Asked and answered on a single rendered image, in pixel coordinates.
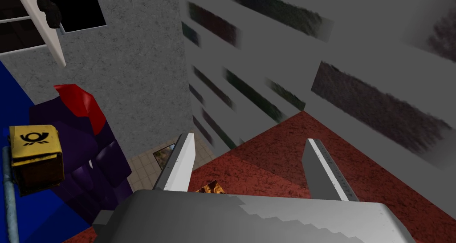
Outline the small framed picture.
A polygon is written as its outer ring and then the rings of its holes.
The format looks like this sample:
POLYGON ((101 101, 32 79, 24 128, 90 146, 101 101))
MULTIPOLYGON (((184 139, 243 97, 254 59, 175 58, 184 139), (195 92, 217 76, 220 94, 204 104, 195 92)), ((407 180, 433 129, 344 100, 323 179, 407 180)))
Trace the small framed picture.
POLYGON ((174 147, 175 147, 175 144, 170 144, 153 153, 153 156, 161 170, 163 170, 164 167, 166 166, 166 163, 167 163, 169 157, 171 156, 174 147))

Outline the white bar with black knob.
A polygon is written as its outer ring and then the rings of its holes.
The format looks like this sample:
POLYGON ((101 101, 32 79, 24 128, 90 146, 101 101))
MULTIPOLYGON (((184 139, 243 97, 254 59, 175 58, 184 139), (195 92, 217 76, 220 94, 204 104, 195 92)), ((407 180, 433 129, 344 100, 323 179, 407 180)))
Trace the white bar with black knob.
POLYGON ((57 64, 61 67, 66 66, 65 58, 61 49, 57 31, 52 29, 46 22, 45 13, 40 11, 37 0, 20 0, 27 11, 27 16, 13 18, 10 21, 21 21, 31 19, 42 37, 45 45, 49 48, 57 64))

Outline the orange and black patterned piece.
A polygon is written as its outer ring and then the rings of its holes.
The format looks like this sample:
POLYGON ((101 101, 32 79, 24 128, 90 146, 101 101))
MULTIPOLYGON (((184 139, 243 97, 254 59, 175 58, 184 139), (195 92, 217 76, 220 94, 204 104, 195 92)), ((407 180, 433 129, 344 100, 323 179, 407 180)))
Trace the orange and black patterned piece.
POLYGON ((221 187, 221 185, 216 181, 212 181, 209 184, 203 186, 202 188, 198 189, 196 192, 199 193, 213 193, 213 194, 225 194, 225 191, 221 187))

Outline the dark wall picture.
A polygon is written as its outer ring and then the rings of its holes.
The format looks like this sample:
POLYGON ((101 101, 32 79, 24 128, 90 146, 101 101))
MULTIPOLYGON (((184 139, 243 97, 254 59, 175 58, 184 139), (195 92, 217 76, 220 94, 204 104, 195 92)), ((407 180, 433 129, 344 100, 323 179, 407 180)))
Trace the dark wall picture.
POLYGON ((402 41, 456 63, 456 0, 420 0, 402 41))
POLYGON ((255 106, 277 123, 281 123, 289 117, 281 112, 274 104, 255 91, 250 85, 236 76, 228 69, 224 70, 224 78, 236 90, 249 99, 255 106))
POLYGON ((410 103, 324 61, 311 91, 432 165, 456 165, 456 129, 410 103))
POLYGON ((186 4, 189 17, 194 22, 235 48, 240 48, 238 41, 240 30, 235 25, 193 2, 187 1, 186 4))
POLYGON ((234 0, 274 21, 298 30, 320 41, 328 42, 334 21, 306 8, 282 0, 234 0))

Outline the dark window with white frame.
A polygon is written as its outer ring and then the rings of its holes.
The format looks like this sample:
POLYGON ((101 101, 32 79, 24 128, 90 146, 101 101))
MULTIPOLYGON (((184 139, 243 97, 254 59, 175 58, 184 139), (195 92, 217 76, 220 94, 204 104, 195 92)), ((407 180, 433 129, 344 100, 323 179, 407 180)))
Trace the dark window with white frame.
MULTIPOLYGON (((62 33, 106 25, 98 0, 50 0, 60 10, 62 33)), ((45 45, 21 0, 0 0, 0 53, 45 45)))

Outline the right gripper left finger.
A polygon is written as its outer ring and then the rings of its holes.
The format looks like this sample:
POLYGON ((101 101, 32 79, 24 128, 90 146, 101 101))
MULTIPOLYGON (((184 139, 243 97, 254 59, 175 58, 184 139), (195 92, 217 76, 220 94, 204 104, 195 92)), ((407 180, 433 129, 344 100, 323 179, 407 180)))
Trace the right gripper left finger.
POLYGON ((195 161, 195 137, 182 133, 153 187, 154 190, 187 192, 195 161))

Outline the purple and red blocky shape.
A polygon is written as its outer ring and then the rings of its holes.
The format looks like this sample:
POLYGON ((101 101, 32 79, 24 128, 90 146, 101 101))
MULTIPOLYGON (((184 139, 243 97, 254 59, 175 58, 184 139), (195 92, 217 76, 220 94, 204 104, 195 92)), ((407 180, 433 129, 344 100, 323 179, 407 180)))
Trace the purple and red blocky shape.
POLYGON ((52 192, 92 224, 132 194, 131 168, 93 95, 75 84, 55 90, 57 98, 30 108, 29 121, 58 131, 65 178, 52 192))

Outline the yellow box on grey pole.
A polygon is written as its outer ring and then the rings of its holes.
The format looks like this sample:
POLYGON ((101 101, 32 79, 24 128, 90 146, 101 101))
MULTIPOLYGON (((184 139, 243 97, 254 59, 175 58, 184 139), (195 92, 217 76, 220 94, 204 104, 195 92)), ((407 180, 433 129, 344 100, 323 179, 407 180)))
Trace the yellow box on grey pole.
POLYGON ((20 243, 16 194, 26 196, 64 180, 62 147, 53 125, 10 126, 2 149, 2 183, 8 243, 20 243))

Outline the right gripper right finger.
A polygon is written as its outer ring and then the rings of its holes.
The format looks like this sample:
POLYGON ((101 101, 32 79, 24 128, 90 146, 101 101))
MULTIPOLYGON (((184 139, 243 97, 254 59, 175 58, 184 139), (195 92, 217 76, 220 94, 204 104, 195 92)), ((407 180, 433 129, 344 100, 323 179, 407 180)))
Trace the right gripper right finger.
POLYGON ((359 201, 321 140, 306 140, 301 162, 312 199, 359 201))

